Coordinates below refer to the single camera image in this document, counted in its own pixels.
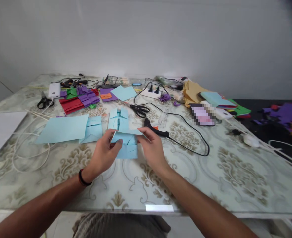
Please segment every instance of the hand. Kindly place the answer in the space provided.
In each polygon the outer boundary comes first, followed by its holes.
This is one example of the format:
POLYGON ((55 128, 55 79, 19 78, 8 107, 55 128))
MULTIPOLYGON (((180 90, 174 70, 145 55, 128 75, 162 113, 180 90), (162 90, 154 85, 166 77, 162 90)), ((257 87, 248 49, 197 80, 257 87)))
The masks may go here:
POLYGON ((142 144, 144 154, 149 166, 155 171, 160 173, 162 170, 170 169, 164 155, 162 140, 148 127, 138 129, 142 132, 150 142, 142 135, 137 135, 138 141, 142 144))
POLYGON ((111 138, 117 130, 108 129, 106 133, 97 141, 93 157, 81 173, 85 182, 92 182, 97 176, 107 170, 113 164, 115 157, 122 148, 123 140, 111 143, 111 138))

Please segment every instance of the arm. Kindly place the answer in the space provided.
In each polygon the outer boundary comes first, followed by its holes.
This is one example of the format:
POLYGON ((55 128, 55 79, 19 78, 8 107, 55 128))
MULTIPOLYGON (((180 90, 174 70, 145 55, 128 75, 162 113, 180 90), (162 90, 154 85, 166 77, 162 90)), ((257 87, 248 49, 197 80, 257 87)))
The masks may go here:
MULTIPOLYGON (((122 147, 122 141, 110 144, 115 130, 109 129, 97 142, 89 165, 83 169, 82 178, 92 182, 107 170, 122 147)), ((40 237, 60 212, 85 189, 78 175, 39 195, 0 223, 0 237, 40 237)))
POLYGON ((192 186, 169 166, 158 135, 147 127, 139 130, 151 141, 138 136, 149 166, 170 189, 206 238, 257 237, 237 217, 192 186))

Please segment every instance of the glue gun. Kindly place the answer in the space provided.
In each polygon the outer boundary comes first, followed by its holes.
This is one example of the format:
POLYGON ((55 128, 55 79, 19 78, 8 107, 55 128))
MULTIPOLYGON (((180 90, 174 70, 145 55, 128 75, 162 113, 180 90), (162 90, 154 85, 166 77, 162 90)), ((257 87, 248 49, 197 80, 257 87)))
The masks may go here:
POLYGON ((159 135, 161 137, 170 138, 169 132, 162 132, 162 131, 156 130, 154 127, 152 127, 152 125, 150 124, 150 120, 147 118, 145 118, 145 120, 144 120, 144 126, 148 127, 149 129, 151 129, 153 132, 155 132, 157 135, 159 135))
POLYGON ((70 85, 73 83, 73 80, 72 79, 69 79, 68 81, 66 82, 61 82, 60 85, 63 87, 63 88, 70 88, 70 85))
POLYGON ((76 88, 79 84, 87 84, 88 81, 87 80, 75 80, 73 82, 73 87, 76 88))

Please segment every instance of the gray pants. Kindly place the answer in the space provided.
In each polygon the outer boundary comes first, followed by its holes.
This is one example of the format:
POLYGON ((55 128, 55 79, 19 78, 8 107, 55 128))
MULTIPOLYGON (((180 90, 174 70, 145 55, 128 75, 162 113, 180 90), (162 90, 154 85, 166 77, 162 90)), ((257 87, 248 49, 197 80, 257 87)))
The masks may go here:
POLYGON ((73 237, 164 238, 170 230, 161 216, 84 213, 73 226, 73 237))

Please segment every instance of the computer mouse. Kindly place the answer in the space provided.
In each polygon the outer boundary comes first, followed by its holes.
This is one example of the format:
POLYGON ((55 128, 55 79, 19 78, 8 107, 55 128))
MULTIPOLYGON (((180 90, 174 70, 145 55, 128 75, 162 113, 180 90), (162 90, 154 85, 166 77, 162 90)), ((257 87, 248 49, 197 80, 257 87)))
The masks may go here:
POLYGON ((249 145, 250 147, 258 148, 260 146, 259 141, 251 135, 245 134, 243 136, 243 139, 244 139, 244 143, 249 145))

